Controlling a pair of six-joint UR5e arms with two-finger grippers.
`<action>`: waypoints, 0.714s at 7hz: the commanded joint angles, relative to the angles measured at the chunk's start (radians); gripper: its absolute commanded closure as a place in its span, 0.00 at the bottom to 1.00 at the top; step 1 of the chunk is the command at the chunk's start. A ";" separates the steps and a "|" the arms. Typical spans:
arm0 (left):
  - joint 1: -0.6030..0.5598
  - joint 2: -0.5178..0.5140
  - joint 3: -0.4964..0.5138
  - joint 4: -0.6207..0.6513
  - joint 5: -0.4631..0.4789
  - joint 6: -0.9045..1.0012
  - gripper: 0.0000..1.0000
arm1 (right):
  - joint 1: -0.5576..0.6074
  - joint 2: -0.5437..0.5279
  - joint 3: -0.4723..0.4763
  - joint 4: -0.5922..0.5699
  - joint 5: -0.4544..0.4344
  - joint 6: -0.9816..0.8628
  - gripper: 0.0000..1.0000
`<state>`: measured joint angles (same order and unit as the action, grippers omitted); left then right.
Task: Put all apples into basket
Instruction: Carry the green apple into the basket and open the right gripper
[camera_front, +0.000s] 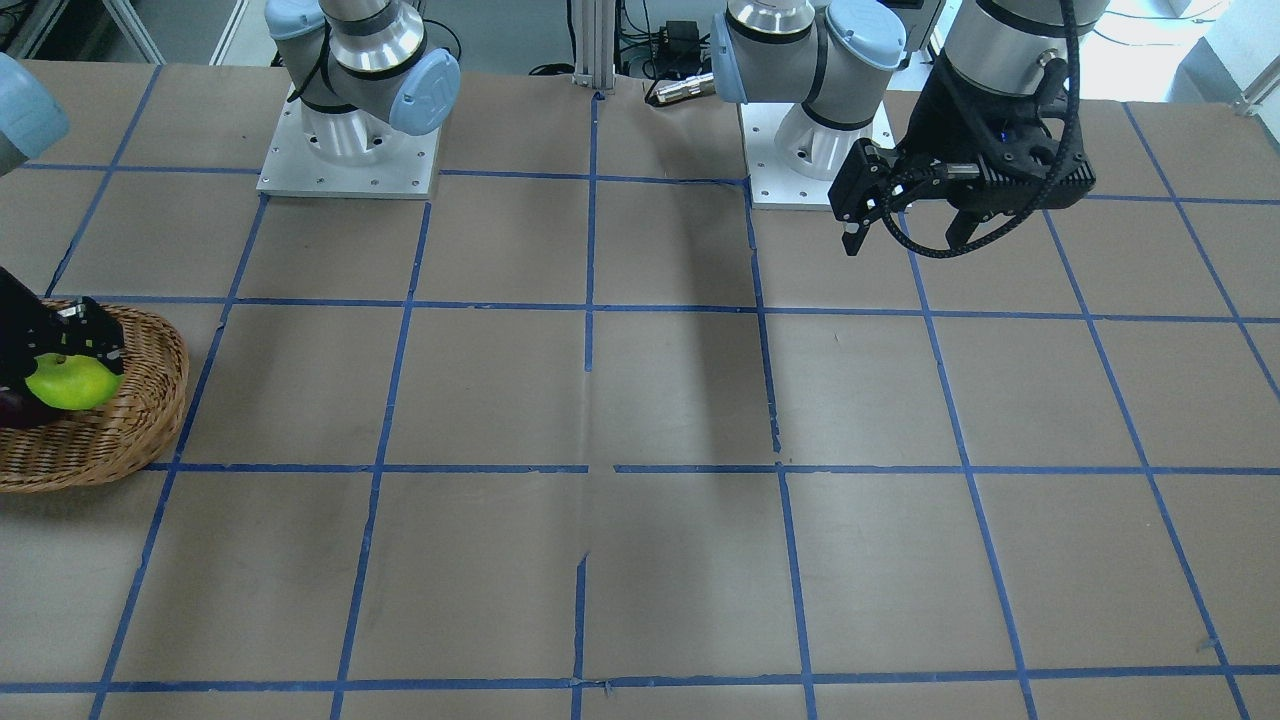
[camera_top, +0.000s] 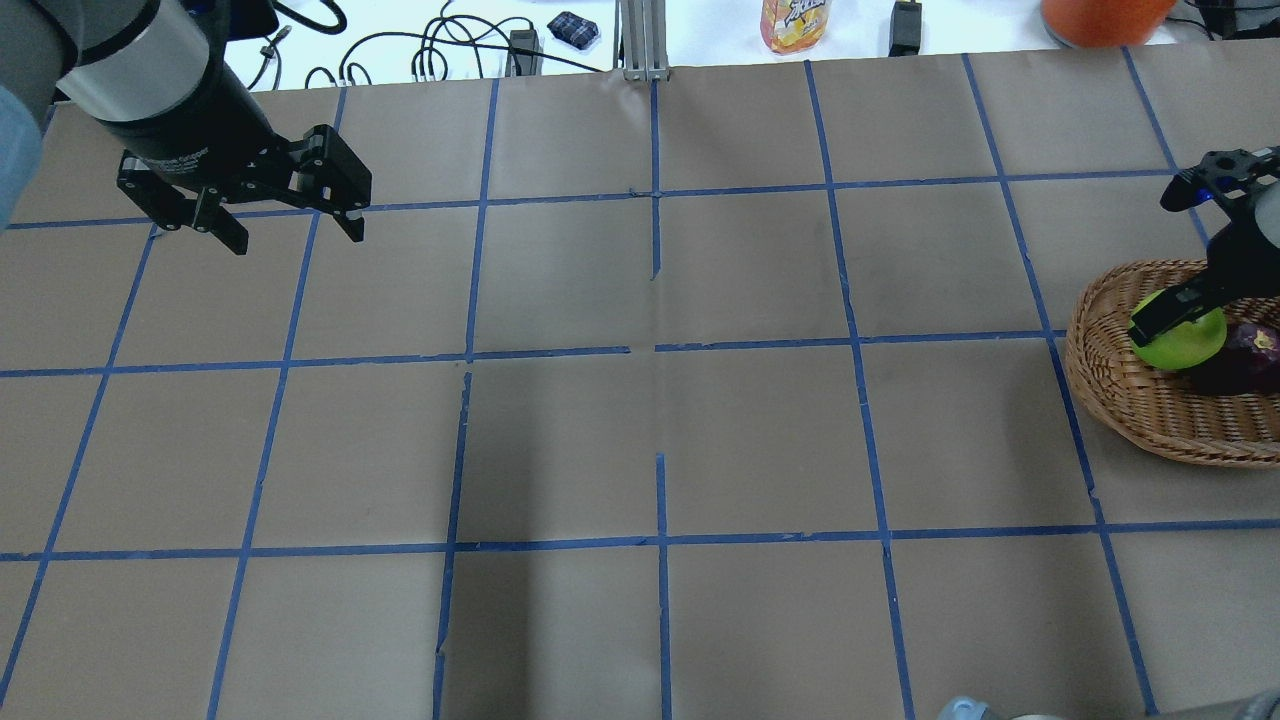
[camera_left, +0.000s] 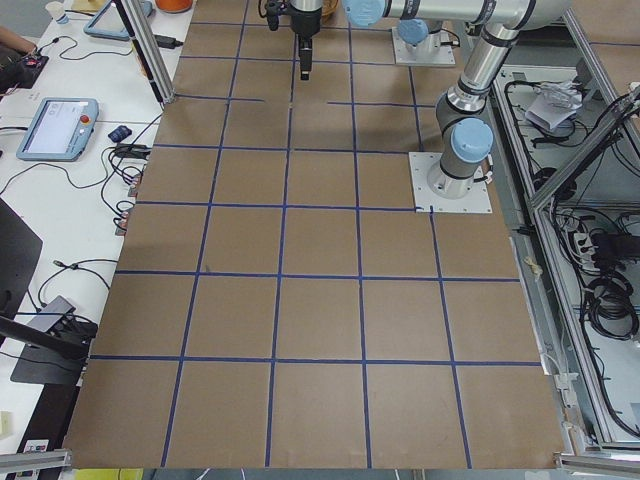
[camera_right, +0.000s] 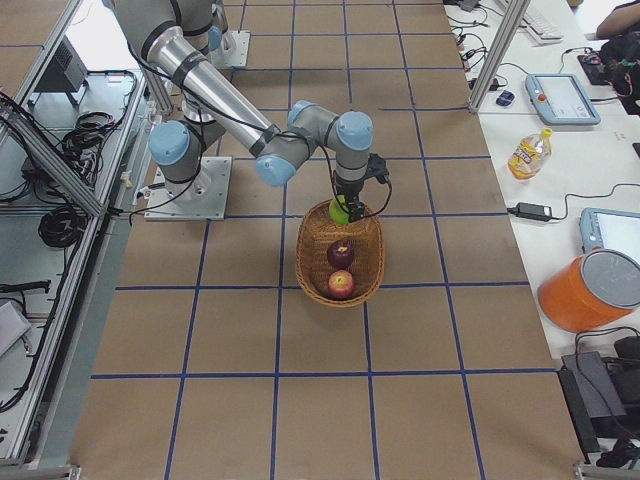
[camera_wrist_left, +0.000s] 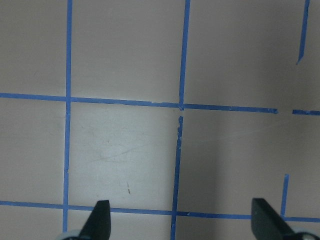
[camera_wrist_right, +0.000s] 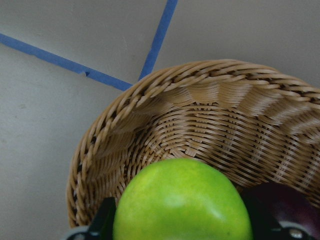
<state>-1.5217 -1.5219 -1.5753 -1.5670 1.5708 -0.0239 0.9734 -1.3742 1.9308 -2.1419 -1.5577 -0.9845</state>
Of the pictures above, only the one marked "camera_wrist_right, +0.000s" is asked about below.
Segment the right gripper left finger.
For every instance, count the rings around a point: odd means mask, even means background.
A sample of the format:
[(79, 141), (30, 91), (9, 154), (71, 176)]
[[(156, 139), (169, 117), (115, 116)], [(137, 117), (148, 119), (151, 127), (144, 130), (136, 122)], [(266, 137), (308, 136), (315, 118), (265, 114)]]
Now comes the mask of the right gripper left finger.
[(116, 213), (114, 197), (105, 198), (87, 230), (88, 240), (112, 240)]

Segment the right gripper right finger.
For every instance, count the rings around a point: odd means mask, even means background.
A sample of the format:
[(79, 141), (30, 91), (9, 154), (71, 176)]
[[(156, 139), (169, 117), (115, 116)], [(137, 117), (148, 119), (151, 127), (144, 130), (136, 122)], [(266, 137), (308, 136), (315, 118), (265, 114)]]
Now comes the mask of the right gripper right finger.
[(279, 240), (281, 226), (262, 200), (249, 191), (243, 191), (241, 197), (249, 214), (253, 239)]

